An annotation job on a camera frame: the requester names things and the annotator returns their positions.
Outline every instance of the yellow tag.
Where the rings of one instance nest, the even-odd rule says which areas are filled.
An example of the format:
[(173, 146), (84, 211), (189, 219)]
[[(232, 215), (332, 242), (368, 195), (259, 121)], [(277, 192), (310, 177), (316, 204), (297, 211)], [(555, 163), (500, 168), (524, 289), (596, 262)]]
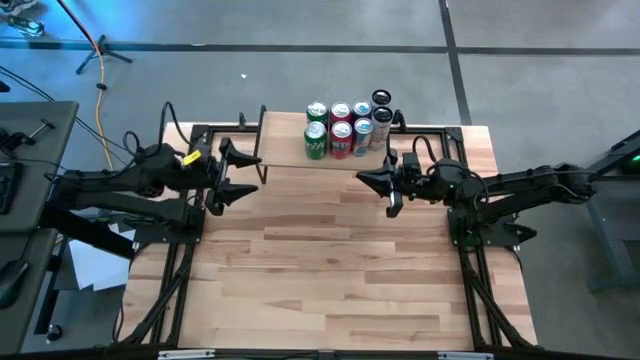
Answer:
[(185, 156), (184, 159), (182, 159), (182, 165), (184, 165), (184, 166), (189, 165), (192, 162), (198, 160), (200, 158), (200, 156), (202, 156), (202, 153), (200, 153), (200, 150), (196, 150), (196, 151), (192, 152), (191, 154)]

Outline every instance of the concrete floor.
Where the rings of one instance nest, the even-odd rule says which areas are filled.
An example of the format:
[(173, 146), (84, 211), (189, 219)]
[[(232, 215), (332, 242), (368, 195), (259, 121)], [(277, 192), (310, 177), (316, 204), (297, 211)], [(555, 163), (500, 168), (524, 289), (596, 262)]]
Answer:
[[(25, 14), (45, 22), (49, 35), (39, 41), (82, 39), (55, 1), (42, 2)], [(446, 45), (437, 0), (193, 0), (185, 4), (70, 2), (93, 34), (105, 33), (122, 42)], [(634, 0), (450, 0), (448, 5), (458, 46), (640, 47), (640, 3)], [(0, 40), (16, 37), (0, 24)], [(355, 99), (374, 88), (389, 89), (394, 105), (403, 109), (411, 123), (460, 124), (446, 54), (124, 55), (135, 62), (129, 65), (107, 58), (105, 64), (109, 91), (103, 124), (106, 135), (115, 141), (126, 130), (138, 133), (143, 143), (153, 141), (165, 100), (174, 103), (181, 121), (235, 120), (240, 111), (252, 120), (261, 104), (298, 111), (316, 98)], [(58, 100), (78, 101), (79, 116), (92, 124), (98, 64), (92, 62), (81, 76), (73, 73), (85, 56), (84, 51), (1, 49), (0, 64)], [(460, 64), (472, 122), (490, 127), (502, 172), (559, 162), (588, 165), (640, 125), (636, 118), (640, 112), (638, 57), (461, 55)], [(0, 100), (40, 99), (15, 86)], [(63, 165), (96, 169), (106, 162), (95, 140), (76, 127)], [(640, 357), (640, 292), (592, 295), (586, 289), (588, 279), (607, 271), (586, 209), (548, 205), (522, 215), (524, 224), (539, 231), (537, 238), (523, 245), (521, 255), (540, 345)], [(117, 312), (117, 301), (113, 301), (117, 290), (65, 296), (68, 299), (60, 302), (55, 316), (70, 329), (66, 336), (49, 346), (31, 337), (25, 350), (108, 342)], [(75, 311), (71, 316), (70, 309), (78, 306), (90, 311)], [(83, 326), (98, 327), (102, 335), (88, 337)]]

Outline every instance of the soda can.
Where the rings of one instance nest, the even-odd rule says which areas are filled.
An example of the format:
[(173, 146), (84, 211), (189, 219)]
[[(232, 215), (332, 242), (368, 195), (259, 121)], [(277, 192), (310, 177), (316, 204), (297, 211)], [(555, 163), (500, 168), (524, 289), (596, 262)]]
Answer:
[(319, 121), (312, 121), (304, 131), (304, 149), (313, 160), (322, 159), (327, 154), (327, 130)]
[(386, 106), (378, 106), (373, 110), (373, 132), (369, 149), (380, 150), (386, 147), (393, 112)]
[(367, 100), (358, 100), (353, 104), (353, 116), (354, 119), (359, 119), (362, 117), (366, 117), (367, 119), (371, 119), (371, 103)]
[(365, 156), (371, 143), (373, 122), (367, 118), (356, 120), (353, 125), (353, 156)]
[(338, 101), (331, 106), (331, 114), (329, 114), (331, 126), (338, 121), (346, 121), (351, 125), (353, 123), (351, 116), (351, 106), (344, 101)]
[(371, 100), (377, 106), (388, 106), (391, 102), (391, 93), (387, 90), (376, 90), (371, 94)]
[(331, 127), (329, 153), (336, 159), (344, 159), (351, 153), (353, 130), (346, 121), (338, 121)]
[(307, 106), (307, 123), (319, 121), (326, 127), (329, 120), (329, 108), (323, 102), (314, 101)]

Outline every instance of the wooden table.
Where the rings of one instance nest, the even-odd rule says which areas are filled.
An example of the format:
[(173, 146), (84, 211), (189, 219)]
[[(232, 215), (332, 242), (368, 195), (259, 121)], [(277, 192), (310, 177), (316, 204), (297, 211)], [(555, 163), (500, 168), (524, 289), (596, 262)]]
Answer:
[[(191, 124), (181, 128), (188, 136)], [(495, 174), (488, 128), (467, 126), (463, 134), (470, 168), (481, 176)], [(231, 138), (239, 150), (252, 153), (255, 135)], [(412, 138), (394, 135), (392, 146), (399, 154), (410, 151)], [(170, 125), (165, 141), (186, 150)], [(217, 135), (214, 148), (219, 141)], [(442, 155), (437, 146), (434, 150)], [(424, 145), (419, 151), (424, 170), (430, 160)], [(209, 216), (194, 256), (180, 346), (471, 349), (460, 264), (448, 238), (445, 207), (405, 201), (400, 215), (388, 219), (387, 199), (354, 174), (273, 168), (258, 192), (228, 207), (222, 217)], [(229, 176), (233, 183), (260, 184), (253, 167), (230, 168)], [(134, 262), (121, 337), (155, 301), (166, 250), (166, 245), (151, 245)], [(488, 248), (487, 259), (496, 302), (535, 343), (516, 258), (504, 249)], [(479, 313), (488, 341), (482, 306)]]

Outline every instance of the can top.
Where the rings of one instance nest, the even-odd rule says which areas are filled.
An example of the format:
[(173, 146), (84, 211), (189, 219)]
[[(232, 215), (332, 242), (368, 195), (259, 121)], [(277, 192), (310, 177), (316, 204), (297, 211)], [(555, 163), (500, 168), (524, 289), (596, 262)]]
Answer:
[(338, 121), (331, 127), (331, 132), (338, 138), (349, 137), (351, 135), (351, 125), (346, 121)]
[(389, 122), (393, 118), (393, 112), (386, 106), (378, 106), (373, 110), (373, 118), (379, 122)]
[(353, 128), (356, 129), (357, 133), (366, 135), (373, 131), (373, 123), (367, 118), (362, 118), (356, 120)]
[(351, 114), (351, 108), (346, 102), (338, 101), (331, 107), (331, 113), (336, 117), (343, 118)]
[(304, 133), (311, 139), (319, 139), (325, 133), (324, 124), (319, 121), (312, 121), (307, 125)]
[(388, 105), (391, 102), (391, 93), (387, 90), (376, 90), (371, 95), (371, 99), (378, 105)]
[(367, 100), (358, 100), (353, 104), (353, 112), (360, 116), (368, 115), (371, 112), (371, 104)]
[(327, 105), (320, 101), (314, 101), (307, 106), (307, 111), (309, 115), (322, 116), (327, 113)]

